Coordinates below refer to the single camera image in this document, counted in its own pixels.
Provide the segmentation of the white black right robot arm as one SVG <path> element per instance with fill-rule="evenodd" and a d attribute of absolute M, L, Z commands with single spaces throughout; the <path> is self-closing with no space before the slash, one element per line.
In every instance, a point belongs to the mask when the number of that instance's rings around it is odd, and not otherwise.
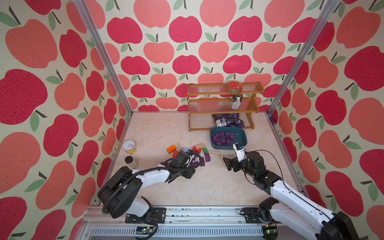
<path fill-rule="evenodd" d="M 223 158 L 227 169 L 252 177 L 253 184 L 269 195 L 259 204 L 258 215 L 262 221 L 280 222 L 308 240 L 359 239 L 348 215 L 334 213 L 293 189 L 282 175 L 267 170 L 259 151 L 247 152 L 240 143 L 233 148 L 237 156 Z"/>

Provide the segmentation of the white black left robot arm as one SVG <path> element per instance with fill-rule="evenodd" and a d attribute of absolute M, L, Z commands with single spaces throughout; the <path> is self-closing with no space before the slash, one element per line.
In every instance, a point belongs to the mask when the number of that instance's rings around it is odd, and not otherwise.
<path fill-rule="evenodd" d="M 145 197 L 137 198 L 140 190 L 159 183 L 169 184 L 178 177 L 191 179 L 202 162 L 203 157 L 199 153 L 188 150 L 152 168 L 120 168 L 98 192 L 103 205 L 102 213 L 113 219 L 129 215 L 149 222 L 155 214 L 155 208 Z"/>

